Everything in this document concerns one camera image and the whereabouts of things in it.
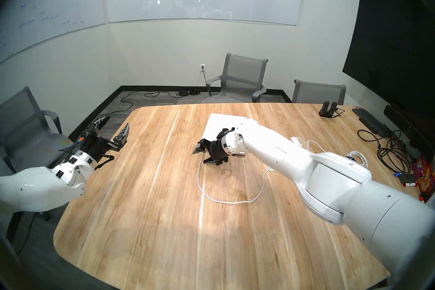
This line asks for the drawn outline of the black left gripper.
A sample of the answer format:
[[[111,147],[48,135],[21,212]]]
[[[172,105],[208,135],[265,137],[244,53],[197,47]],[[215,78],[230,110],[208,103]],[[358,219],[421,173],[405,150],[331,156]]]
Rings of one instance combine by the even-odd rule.
[[[90,123],[90,129],[81,133],[78,140],[79,150],[77,157],[97,170],[105,164],[114,160],[113,155],[107,155],[110,150],[110,141],[99,136],[99,132],[111,117],[101,117]],[[122,130],[113,138],[113,150],[120,151],[127,142],[130,125],[126,124]]]

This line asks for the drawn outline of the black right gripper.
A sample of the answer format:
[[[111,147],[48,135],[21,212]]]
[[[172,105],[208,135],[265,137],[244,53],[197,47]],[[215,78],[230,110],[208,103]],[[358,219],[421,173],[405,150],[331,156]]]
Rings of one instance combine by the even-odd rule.
[[[192,154],[198,154],[208,151],[210,157],[203,160],[203,164],[219,166],[221,162],[228,162],[228,153],[225,151],[222,144],[223,138],[205,142],[198,142],[194,147]]]

